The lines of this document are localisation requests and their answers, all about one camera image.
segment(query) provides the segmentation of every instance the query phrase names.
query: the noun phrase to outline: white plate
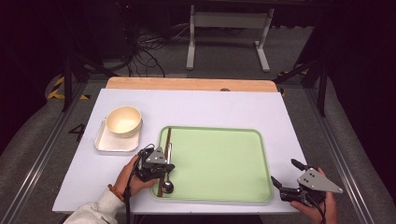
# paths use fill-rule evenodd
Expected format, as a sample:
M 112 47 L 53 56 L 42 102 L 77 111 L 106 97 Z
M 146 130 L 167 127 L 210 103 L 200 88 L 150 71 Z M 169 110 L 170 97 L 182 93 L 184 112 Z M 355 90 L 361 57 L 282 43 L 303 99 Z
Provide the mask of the white plate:
M 141 128 L 132 137 L 118 137 L 106 127 L 106 119 L 104 119 L 99 128 L 99 133 L 96 136 L 95 148 L 99 151 L 133 151 L 139 145 L 140 130 Z

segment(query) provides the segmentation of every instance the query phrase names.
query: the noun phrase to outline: hand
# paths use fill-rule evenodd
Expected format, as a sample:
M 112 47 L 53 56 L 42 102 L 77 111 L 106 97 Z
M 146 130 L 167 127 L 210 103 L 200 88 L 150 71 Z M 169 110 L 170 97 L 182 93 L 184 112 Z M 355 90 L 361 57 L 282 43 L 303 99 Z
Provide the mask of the hand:
M 134 168 L 134 163 L 137 161 L 138 156 L 135 155 L 129 162 L 128 164 L 124 165 L 122 168 L 119 177 L 117 177 L 117 181 L 114 184 L 114 188 L 116 190 L 123 194 L 126 188 L 126 184 L 128 182 L 129 175 L 132 172 L 132 169 Z M 136 195 L 141 189 L 147 189 L 151 188 L 153 185 L 157 183 L 156 179 L 151 179 L 147 182 L 141 181 L 136 175 L 132 176 L 131 180 L 131 197 Z
M 318 168 L 318 171 L 326 176 L 323 171 Z M 337 206 L 336 206 L 336 202 L 334 197 L 332 196 L 331 192 L 326 192 L 326 223 L 327 224 L 336 224 L 337 223 Z M 303 203 L 299 203 L 299 202 L 291 202 L 290 203 L 291 206 L 293 206 L 294 208 L 296 208 L 297 210 L 299 210 L 301 213 L 303 213 L 304 215 L 308 216 L 313 224 L 319 224 L 321 223 L 322 220 L 322 216 L 320 215 L 318 209 L 316 207 L 309 207 L 306 206 Z M 322 209 L 322 211 L 324 211 L 324 203 L 321 203 L 319 205 L 319 207 Z

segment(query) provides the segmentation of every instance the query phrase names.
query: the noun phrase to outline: bowl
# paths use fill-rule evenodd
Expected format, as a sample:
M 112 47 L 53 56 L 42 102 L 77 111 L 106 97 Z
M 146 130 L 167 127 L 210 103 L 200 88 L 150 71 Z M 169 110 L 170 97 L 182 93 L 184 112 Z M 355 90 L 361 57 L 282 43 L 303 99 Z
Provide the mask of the bowl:
M 142 115 L 133 106 L 120 106 L 112 110 L 106 118 L 106 127 L 118 137 L 132 137 L 139 132 Z

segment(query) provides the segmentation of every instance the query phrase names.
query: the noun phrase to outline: tray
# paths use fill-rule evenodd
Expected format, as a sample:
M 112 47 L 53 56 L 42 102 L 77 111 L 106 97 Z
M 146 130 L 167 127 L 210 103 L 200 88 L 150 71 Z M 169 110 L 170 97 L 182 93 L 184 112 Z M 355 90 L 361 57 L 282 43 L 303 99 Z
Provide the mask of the tray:
M 170 173 L 175 186 L 162 199 L 268 202 L 273 196 L 262 136 L 255 130 L 205 127 L 165 127 L 165 148 L 171 128 Z M 157 197 L 158 184 L 152 188 Z
M 107 129 L 106 119 L 104 119 L 100 125 L 99 133 L 95 139 L 95 148 L 99 151 L 133 151 L 139 145 L 140 130 L 132 137 L 117 137 L 114 133 Z

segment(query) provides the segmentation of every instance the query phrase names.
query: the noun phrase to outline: white tabletop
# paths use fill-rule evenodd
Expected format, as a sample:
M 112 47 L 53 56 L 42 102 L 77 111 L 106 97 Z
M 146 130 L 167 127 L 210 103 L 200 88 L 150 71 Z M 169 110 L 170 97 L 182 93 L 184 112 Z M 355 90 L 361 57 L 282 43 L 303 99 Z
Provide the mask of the white tabletop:
M 114 108 L 132 105 L 144 121 L 139 147 L 133 152 L 101 152 L 94 141 L 102 120 Z M 278 92 L 101 90 L 76 155 L 53 205 L 54 212 L 72 213 L 96 201 L 113 184 L 124 164 L 140 148 L 158 145 L 165 126 L 244 128 L 262 135 L 270 175 L 296 188 L 301 171 L 290 159 L 306 163 L 288 111 Z M 268 203 L 162 200 L 149 189 L 132 198 L 135 214 L 269 214 L 296 210 L 280 201 L 279 191 Z

